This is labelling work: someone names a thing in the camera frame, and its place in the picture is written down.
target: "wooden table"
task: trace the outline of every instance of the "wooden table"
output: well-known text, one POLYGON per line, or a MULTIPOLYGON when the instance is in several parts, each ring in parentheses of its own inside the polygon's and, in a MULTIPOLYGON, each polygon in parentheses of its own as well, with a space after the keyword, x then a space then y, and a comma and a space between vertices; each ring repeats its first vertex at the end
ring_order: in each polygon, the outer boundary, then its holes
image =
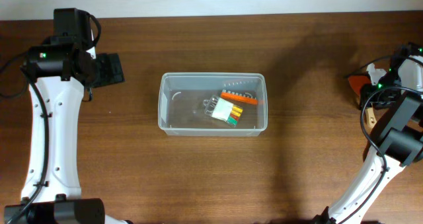
MULTIPOLYGON (((366 145, 342 76, 400 44, 423 43, 422 12, 100 22, 97 52, 119 53, 126 82, 95 89, 81 105, 79 179, 84 198, 135 223, 287 223, 321 213, 362 166, 366 145), (161 76, 210 70, 265 76, 266 131, 170 137, 158 128, 161 76)), ((2 63, 52 32, 50 20, 0 22, 2 63)), ((4 93, 22 86, 13 67, 1 78, 4 93)), ((28 172, 30 107, 28 93, 0 102, 2 206, 19 202, 28 172)), ((423 222, 422 172, 423 163, 407 168, 365 219, 423 222)))

